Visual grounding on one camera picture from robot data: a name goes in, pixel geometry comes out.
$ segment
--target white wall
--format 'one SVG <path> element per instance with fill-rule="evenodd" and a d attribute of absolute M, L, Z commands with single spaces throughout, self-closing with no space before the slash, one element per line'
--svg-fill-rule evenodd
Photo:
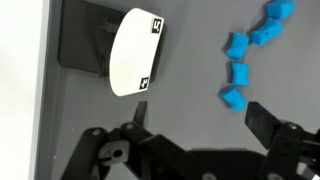
<path fill-rule="evenodd" d="M 0 179 L 33 179 L 49 0 L 0 0 Z"/>

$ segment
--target screw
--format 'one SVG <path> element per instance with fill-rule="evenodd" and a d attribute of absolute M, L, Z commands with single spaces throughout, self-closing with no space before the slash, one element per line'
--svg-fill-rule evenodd
<path fill-rule="evenodd" d="M 216 176 L 212 173 L 205 173 L 202 176 L 202 180 L 217 180 Z"/>
<path fill-rule="evenodd" d="M 129 123 L 129 124 L 126 125 L 126 128 L 127 128 L 127 129 L 132 129 L 132 128 L 133 128 L 133 125 L 132 125 L 131 123 Z"/>
<path fill-rule="evenodd" d="M 277 173 L 269 173 L 268 180 L 284 180 L 282 176 Z"/>
<path fill-rule="evenodd" d="M 297 126 L 296 126 L 295 124 L 289 124 L 289 127 L 290 127 L 291 129 L 297 129 Z"/>
<path fill-rule="evenodd" d="M 93 134 L 94 136 L 98 136 L 98 135 L 100 134 L 100 130 L 99 130 L 99 129 L 96 129 L 96 130 L 94 130 L 94 131 L 92 132 L 92 134 Z"/>

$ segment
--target blue foam block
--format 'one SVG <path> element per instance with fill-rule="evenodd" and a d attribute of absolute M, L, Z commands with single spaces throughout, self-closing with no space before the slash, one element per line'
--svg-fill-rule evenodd
<path fill-rule="evenodd" d="M 267 5 L 268 16 L 283 19 L 288 17 L 295 7 L 296 4 L 291 0 L 276 0 Z"/>
<path fill-rule="evenodd" d="M 282 24 L 279 20 L 268 18 L 264 25 L 250 33 L 250 39 L 257 45 L 263 45 L 282 32 Z"/>
<path fill-rule="evenodd" d="M 227 50 L 227 55 L 231 59 L 241 59 L 247 49 L 249 38 L 240 33 L 233 33 L 232 42 Z"/>
<path fill-rule="evenodd" d="M 231 67 L 233 71 L 232 84 L 247 86 L 249 84 L 247 77 L 249 71 L 248 64 L 231 63 Z"/>
<path fill-rule="evenodd" d="M 220 97 L 227 101 L 232 109 L 240 111 L 246 107 L 246 98 L 235 87 L 229 87 L 220 92 Z"/>

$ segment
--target gray table surface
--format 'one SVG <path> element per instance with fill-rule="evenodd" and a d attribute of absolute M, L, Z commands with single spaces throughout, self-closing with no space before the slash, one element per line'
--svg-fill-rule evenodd
<path fill-rule="evenodd" d="M 284 32 L 264 46 L 251 44 L 247 49 L 241 62 L 249 64 L 250 85 L 239 89 L 248 101 L 258 101 L 277 117 L 314 132 L 320 127 L 320 1 L 295 1 L 294 13 L 282 20 Z M 60 178 L 85 129 L 111 130 L 132 120 L 140 100 L 148 101 L 148 130 L 185 149 L 237 147 L 265 153 L 244 124 L 245 111 L 231 110 L 218 93 L 230 79 L 231 61 L 225 55 L 230 32 L 248 33 L 261 24 L 268 1 L 95 2 L 123 11 L 139 7 L 164 17 L 168 33 L 162 58 L 156 81 L 147 92 L 117 97 L 108 79 L 57 64 L 61 2 L 51 4 L 46 83 L 51 114 L 44 116 L 50 116 L 57 131 L 52 179 Z M 135 178 L 117 165 L 107 179 Z"/>

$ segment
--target white curved object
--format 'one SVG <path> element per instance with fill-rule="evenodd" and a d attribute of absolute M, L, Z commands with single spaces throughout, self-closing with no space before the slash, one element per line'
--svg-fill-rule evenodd
<path fill-rule="evenodd" d="M 117 96 L 146 91 L 164 19 L 135 8 L 124 17 L 110 56 L 109 78 Z"/>

